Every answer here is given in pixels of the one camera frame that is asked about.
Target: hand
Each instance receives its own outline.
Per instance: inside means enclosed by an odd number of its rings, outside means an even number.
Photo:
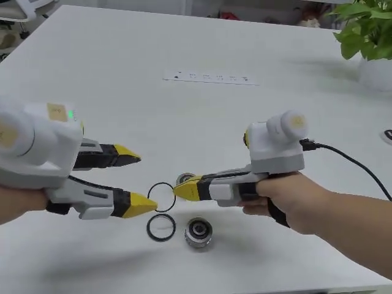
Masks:
[[[41,190],[21,190],[0,186],[0,225],[28,211],[44,210],[47,201]]]
[[[243,211],[250,215],[270,216],[267,197],[286,214],[289,226],[301,234],[314,234],[314,215],[322,213],[332,192],[319,186],[301,173],[257,183],[260,199],[241,202]]]

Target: table surface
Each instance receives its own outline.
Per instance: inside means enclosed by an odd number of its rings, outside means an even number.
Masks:
[[[76,102],[89,138],[140,153],[140,163],[75,173],[146,194],[184,172],[205,174],[249,162],[249,123],[288,109],[304,112],[310,137],[371,168],[386,186],[392,97],[356,82],[359,59],[344,61],[331,31],[206,18],[64,6],[0,65],[0,94]],[[163,81],[165,70],[246,74],[260,86]],[[306,154],[305,174],[327,188],[384,198],[362,170],[329,151]],[[153,193],[160,208],[170,191]],[[167,243],[129,220],[79,220],[28,213],[0,227],[4,293],[264,293],[373,287],[386,279],[314,236],[213,202],[178,200]],[[192,251],[186,222],[201,216],[214,244]]]

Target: black rubber o-ring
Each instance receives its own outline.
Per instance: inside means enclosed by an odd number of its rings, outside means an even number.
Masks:
[[[159,185],[166,185],[166,186],[169,186],[172,190],[174,189],[173,188],[173,186],[171,185],[171,184],[169,184],[169,183],[166,183],[166,182],[159,182],[159,183],[156,183],[155,185],[153,185],[151,188],[149,188],[149,191],[148,191],[148,193],[147,193],[147,198],[149,199],[149,196],[150,196],[150,194],[151,194],[151,191],[156,187],[156,186],[159,186]],[[169,210],[171,210],[173,207],[174,207],[174,205],[176,204],[176,199],[177,199],[177,197],[176,197],[176,195],[174,195],[174,200],[173,200],[173,204],[171,204],[171,207],[169,207],[168,209],[166,209],[166,210],[158,210],[158,209],[155,209],[155,211],[157,212],[157,213],[167,213]]]
[[[173,231],[167,237],[160,238],[160,237],[157,237],[157,236],[153,235],[153,233],[151,232],[151,222],[154,219],[158,218],[158,217],[163,217],[165,219],[168,219],[173,224]],[[174,218],[172,218],[168,214],[159,213],[159,214],[156,214],[155,216],[153,216],[152,218],[149,219],[149,221],[147,222],[146,230],[147,230],[147,235],[151,239],[153,239],[154,241],[156,241],[156,242],[166,242],[166,241],[170,240],[174,236],[174,233],[176,232],[176,221],[174,220]]]

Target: finger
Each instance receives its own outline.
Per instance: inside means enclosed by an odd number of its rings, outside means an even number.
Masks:
[[[283,183],[287,183],[288,180],[291,180],[290,177],[298,176],[300,174],[300,172],[294,172],[270,176],[268,179],[263,179],[256,184],[256,192],[259,195],[273,197],[277,194],[279,187],[281,187]]]
[[[250,216],[258,215],[258,216],[270,216],[268,212],[268,206],[259,205],[259,206],[245,206],[243,208],[244,214],[248,214]]]
[[[256,200],[252,201],[241,201],[238,203],[238,206],[244,207],[244,206],[255,206],[255,205],[267,205],[268,199],[266,197],[260,196]]]
[[[24,190],[29,195],[28,210],[40,211],[45,210],[48,205],[48,199],[43,190]]]

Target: metal bearing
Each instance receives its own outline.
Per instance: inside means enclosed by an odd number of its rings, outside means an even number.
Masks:
[[[193,248],[204,248],[213,236],[213,227],[201,217],[191,219],[185,228],[185,240]]]
[[[183,182],[186,182],[188,179],[193,178],[195,175],[193,173],[183,173],[181,175],[178,176],[177,180],[176,180],[176,185],[180,185]]]

